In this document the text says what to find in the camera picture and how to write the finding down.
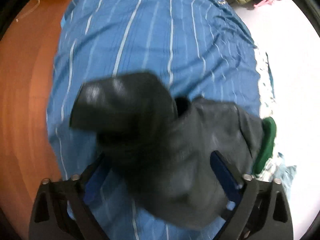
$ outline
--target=silver bolt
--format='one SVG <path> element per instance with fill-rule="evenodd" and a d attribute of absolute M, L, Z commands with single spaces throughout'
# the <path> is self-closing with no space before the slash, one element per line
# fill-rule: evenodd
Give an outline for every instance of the silver bolt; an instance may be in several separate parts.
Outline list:
<path fill-rule="evenodd" d="M 71 180 L 75 181 L 78 179 L 80 179 L 80 175 L 78 175 L 78 174 L 71 175 Z"/>
<path fill-rule="evenodd" d="M 48 184 L 49 182 L 50 182 L 50 179 L 45 178 L 45 179 L 42 180 L 41 183 L 42 183 L 43 185 L 45 185 L 45 184 Z"/>
<path fill-rule="evenodd" d="M 277 179 L 274 179 L 273 181 L 274 181 L 276 184 L 279 184 L 279 185 L 282 183 L 281 179 L 278 179 L 278 178 L 277 178 Z"/>
<path fill-rule="evenodd" d="M 248 180 L 248 181 L 252 180 L 252 176 L 250 174 L 244 174 L 243 178 L 244 180 Z"/>

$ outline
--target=brown wooden surface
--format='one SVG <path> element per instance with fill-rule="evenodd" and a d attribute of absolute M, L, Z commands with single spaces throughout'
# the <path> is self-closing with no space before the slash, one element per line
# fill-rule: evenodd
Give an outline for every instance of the brown wooden surface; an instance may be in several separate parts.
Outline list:
<path fill-rule="evenodd" d="M 60 20 L 70 1 L 40 0 L 0 41 L 0 207 L 23 239 L 41 179 L 61 177 L 47 139 L 45 109 Z"/>

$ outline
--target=blue bed sheet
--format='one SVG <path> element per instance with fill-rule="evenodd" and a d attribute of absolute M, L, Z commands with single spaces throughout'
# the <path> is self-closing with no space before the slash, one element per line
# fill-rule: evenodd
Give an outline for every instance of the blue bed sheet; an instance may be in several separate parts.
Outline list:
<path fill-rule="evenodd" d="M 234 101 L 259 115 L 254 43 L 225 0 L 72 0 L 61 23 L 47 128 L 63 179 L 81 174 L 99 154 L 94 133 L 68 127 L 89 80 L 148 70 L 173 97 Z M 212 239 L 224 223 L 217 217 L 192 231 L 154 218 L 112 171 L 90 208 L 112 240 Z"/>

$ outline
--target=white string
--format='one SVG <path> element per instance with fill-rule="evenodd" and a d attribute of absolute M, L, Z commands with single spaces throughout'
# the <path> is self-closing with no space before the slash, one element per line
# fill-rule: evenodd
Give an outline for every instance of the white string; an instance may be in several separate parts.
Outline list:
<path fill-rule="evenodd" d="M 40 0 L 37 0 L 38 3 L 32 8 L 30 9 L 29 11 L 27 11 L 26 13 L 24 13 L 21 17 L 19 18 L 16 18 L 16 22 L 18 22 L 19 20 L 18 19 L 22 19 L 24 18 L 25 16 L 27 16 L 28 14 L 32 13 L 39 5 L 40 5 Z"/>

